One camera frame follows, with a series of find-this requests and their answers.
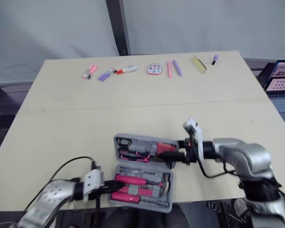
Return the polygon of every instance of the dark pants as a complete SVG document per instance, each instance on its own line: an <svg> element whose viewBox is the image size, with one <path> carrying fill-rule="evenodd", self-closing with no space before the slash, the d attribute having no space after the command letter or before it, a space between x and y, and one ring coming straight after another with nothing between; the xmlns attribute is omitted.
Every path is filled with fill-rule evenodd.
<svg viewBox="0 0 285 228"><path fill-rule="evenodd" d="M169 214L135 209L117 209L103 228L189 228L181 208L173 204Z"/></svg>

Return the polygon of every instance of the red cap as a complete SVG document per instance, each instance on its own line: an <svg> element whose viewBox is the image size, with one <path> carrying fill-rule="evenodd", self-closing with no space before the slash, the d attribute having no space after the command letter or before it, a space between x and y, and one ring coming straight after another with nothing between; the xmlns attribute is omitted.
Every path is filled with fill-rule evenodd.
<svg viewBox="0 0 285 228"><path fill-rule="evenodd" d="M122 70L122 69L121 69L121 70L117 70L116 73L117 73L117 74L122 74L122 73L123 73L123 70Z"/></svg>

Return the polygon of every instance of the laptop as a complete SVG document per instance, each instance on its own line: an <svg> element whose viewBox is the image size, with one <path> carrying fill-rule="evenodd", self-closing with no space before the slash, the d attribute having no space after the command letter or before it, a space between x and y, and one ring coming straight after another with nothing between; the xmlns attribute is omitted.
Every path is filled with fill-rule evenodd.
<svg viewBox="0 0 285 228"><path fill-rule="evenodd" d="M285 60L267 64L258 80L285 121Z"/></svg>

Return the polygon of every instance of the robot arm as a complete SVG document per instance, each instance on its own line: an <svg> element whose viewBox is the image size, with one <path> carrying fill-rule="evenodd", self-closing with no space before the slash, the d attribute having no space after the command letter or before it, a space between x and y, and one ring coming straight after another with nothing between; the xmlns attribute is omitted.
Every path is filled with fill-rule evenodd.
<svg viewBox="0 0 285 228"><path fill-rule="evenodd" d="M238 176L239 187L245 192L245 201L252 214L253 227L285 228L285 201L279 193L280 185L276 182L270 166L270 154L263 146L245 143L234 138L202 141L201 129L193 119L189 119L183 127L189 134L189 138L179 141L179 146L186 149L186 155L182 152L163 152L158 155L159 158L188 165L190 162L198 162L203 174L208 178L225 173ZM202 166L203 159L216 159L223 162L225 172L208 176ZM232 165L234 170L228 171L226 163Z"/></svg>
<svg viewBox="0 0 285 228"><path fill-rule="evenodd" d="M18 222L18 227L48 228L66 202L93 200L123 186L124 183L119 181L103 181L103 173L99 169L91 170L84 182L54 180L45 186L38 200Z"/></svg>
<svg viewBox="0 0 285 228"><path fill-rule="evenodd" d="M235 168L246 195L254 228L285 228L285 201L278 192L268 151L256 143L237 139L214 139L214 151Z"/></svg>

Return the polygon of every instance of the tool kit case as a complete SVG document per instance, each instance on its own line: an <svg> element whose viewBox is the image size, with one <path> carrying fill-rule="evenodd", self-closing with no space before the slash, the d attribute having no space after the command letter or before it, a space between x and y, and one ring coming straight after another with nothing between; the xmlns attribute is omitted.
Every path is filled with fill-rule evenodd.
<svg viewBox="0 0 285 228"><path fill-rule="evenodd" d="M109 194L109 202L139 209L169 213L172 209L173 163L155 155L178 152L176 140L118 133L114 137L117 165L113 178L126 185Z"/></svg>

